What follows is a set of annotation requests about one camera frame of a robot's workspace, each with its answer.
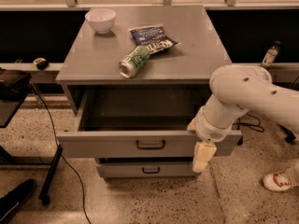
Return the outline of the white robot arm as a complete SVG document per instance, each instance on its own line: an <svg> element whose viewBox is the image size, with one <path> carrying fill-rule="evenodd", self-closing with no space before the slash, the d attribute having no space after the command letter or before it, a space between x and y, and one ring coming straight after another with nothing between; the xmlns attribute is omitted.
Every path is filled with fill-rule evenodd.
<svg viewBox="0 0 299 224"><path fill-rule="evenodd" d="M194 147L194 172L205 170L217 151L216 144L249 111L299 133L299 91L274 85L270 73L261 66L222 66L212 73L209 88L211 96L188 125L200 138Z"/></svg>

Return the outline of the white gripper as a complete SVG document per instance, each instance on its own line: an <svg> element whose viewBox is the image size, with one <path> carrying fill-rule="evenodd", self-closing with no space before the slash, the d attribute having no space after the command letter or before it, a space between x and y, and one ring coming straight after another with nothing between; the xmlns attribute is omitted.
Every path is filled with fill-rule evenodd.
<svg viewBox="0 0 299 224"><path fill-rule="evenodd" d="M201 173L205 170L208 162L212 159L217 151L214 143L219 143L232 130L233 116L224 109L213 111L202 106L195 118L188 124L187 130L196 131L197 136L202 141L197 142L194 148L192 161L192 170Z"/></svg>

